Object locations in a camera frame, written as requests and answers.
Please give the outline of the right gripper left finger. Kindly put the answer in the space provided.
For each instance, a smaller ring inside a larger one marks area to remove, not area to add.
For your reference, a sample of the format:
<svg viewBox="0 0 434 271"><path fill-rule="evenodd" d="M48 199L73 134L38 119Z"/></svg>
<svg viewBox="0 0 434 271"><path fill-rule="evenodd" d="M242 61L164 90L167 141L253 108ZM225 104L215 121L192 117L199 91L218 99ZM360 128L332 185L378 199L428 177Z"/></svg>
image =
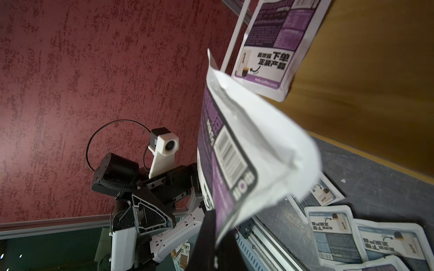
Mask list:
<svg viewBox="0 0 434 271"><path fill-rule="evenodd" d="M216 244L216 213L207 211L186 271L213 271Z"/></svg>

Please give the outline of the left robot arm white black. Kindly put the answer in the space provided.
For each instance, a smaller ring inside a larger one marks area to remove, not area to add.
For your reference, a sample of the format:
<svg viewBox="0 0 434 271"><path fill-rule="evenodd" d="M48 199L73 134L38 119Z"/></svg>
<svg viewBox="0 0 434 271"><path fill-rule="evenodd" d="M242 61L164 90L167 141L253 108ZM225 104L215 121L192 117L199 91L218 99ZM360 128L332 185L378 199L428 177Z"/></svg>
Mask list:
<svg viewBox="0 0 434 271"><path fill-rule="evenodd" d="M153 271L200 231L205 204L197 165L148 174L135 161L113 153L94 172L92 190L115 199L110 215L113 271Z"/></svg>

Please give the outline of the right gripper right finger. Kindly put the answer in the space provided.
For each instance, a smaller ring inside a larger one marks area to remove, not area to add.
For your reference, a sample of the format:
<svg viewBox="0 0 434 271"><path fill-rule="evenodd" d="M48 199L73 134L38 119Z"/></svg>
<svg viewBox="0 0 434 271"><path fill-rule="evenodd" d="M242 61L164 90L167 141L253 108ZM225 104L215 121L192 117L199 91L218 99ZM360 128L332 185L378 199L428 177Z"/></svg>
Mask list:
<svg viewBox="0 0 434 271"><path fill-rule="evenodd" d="M235 235L228 232L217 248L217 271L248 271Z"/></svg>

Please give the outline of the purple coffee bag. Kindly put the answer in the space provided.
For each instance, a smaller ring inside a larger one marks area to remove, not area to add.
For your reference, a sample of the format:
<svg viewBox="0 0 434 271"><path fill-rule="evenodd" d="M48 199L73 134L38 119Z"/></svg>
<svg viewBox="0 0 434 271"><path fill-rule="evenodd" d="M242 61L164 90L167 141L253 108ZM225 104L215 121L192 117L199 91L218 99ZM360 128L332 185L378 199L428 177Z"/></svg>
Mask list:
<svg viewBox="0 0 434 271"><path fill-rule="evenodd" d="M215 240L286 196L305 197L322 159L296 122L222 72L208 55L197 165Z"/></svg>
<svg viewBox="0 0 434 271"><path fill-rule="evenodd" d="M402 260L394 255L362 264L336 265L335 271L410 271Z"/></svg>
<svg viewBox="0 0 434 271"><path fill-rule="evenodd" d="M232 77L253 93L284 101L330 5L328 0L259 1Z"/></svg>

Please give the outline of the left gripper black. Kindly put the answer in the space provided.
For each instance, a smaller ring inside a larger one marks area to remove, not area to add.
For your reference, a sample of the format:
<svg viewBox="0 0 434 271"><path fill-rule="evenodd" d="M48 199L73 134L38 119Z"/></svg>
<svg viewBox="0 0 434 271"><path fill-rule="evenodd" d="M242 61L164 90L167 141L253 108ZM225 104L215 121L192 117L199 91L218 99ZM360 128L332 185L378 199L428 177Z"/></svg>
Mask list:
<svg viewBox="0 0 434 271"><path fill-rule="evenodd" d="M141 183L132 193L136 231L152 236L176 226L203 202L197 164L179 166Z"/></svg>

